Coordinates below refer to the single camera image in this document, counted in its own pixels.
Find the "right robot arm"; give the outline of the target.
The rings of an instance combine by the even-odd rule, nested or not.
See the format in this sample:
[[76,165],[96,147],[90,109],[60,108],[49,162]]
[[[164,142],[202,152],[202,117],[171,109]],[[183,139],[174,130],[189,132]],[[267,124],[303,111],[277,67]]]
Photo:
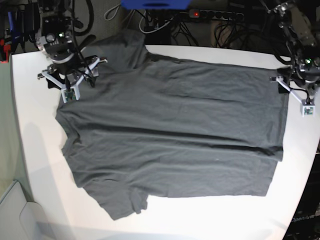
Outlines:
[[94,8],[86,1],[88,25],[84,27],[75,13],[73,0],[40,0],[41,28],[35,35],[37,48],[51,60],[51,64],[37,75],[46,79],[48,88],[68,92],[81,80],[95,87],[98,74],[93,65],[96,56],[85,57],[83,50],[96,40],[90,34],[94,23]]

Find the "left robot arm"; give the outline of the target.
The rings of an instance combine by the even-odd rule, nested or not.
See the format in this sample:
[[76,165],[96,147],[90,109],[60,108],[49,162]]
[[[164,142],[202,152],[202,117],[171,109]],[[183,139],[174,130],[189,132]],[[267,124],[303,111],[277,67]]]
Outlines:
[[285,61],[275,55],[287,66],[278,69],[276,80],[302,105],[311,106],[320,87],[320,23],[312,23],[296,0],[273,0],[266,9],[269,14],[277,15],[290,56]]

